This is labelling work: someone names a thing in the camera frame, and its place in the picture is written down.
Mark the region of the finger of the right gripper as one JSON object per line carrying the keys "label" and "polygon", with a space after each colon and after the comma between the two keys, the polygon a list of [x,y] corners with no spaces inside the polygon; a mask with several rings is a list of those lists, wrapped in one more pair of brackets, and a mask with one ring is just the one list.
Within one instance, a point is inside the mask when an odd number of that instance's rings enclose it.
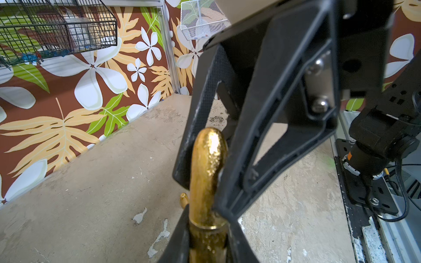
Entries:
{"label": "finger of the right gripper", "polygon": [[236,221],[337,127],[338,3],[279,6],[262,38],[215,209]]}
{"label": "finger of the right gripper", "polygon": [[242,93],[242,84],[220,44],[205,50],[199,59],[187,123],[173,169],[173,179],[187,190],[191,182],[193,145],[199,132],[206,126],[214,97],[218,93],[222,95],[222,102],[228,107],[229,114],[237,115],[240,103],[236,96]]}

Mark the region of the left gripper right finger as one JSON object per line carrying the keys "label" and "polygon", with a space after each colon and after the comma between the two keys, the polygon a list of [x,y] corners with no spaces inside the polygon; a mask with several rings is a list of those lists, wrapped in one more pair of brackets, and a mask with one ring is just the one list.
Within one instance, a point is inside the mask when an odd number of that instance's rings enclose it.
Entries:
{"label": "left gripper right finger", "polygon": [[229,226],[227,263],[259,263],[238,221]]}

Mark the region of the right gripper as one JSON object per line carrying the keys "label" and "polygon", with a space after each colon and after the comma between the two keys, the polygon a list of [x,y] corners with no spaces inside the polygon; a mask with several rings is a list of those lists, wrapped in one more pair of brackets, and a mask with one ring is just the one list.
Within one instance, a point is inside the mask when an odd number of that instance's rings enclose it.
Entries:
{"label": "right gripper", "polygon": [[237,95],[240,112],[229,114],[237,124],[259,54],[262,38],[274,11],[289,3],[338,3],[338,72],[341,96],[365,96],[378,91],[383,80],[386,45],[392,22],[392,1],[262,1],[250,3],[250,11],[224,12],[232,25],[213,36],[205,50],[222,45],[242,84]]}

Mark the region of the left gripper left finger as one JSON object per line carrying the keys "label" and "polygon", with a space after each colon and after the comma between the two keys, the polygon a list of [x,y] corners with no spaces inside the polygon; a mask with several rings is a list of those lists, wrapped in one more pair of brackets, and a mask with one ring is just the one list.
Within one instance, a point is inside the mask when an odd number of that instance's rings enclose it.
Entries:
{"label": "left gripper left finger", "polygon": [[189,251],[189,205],[187,205],[158,263],[188,263]]}

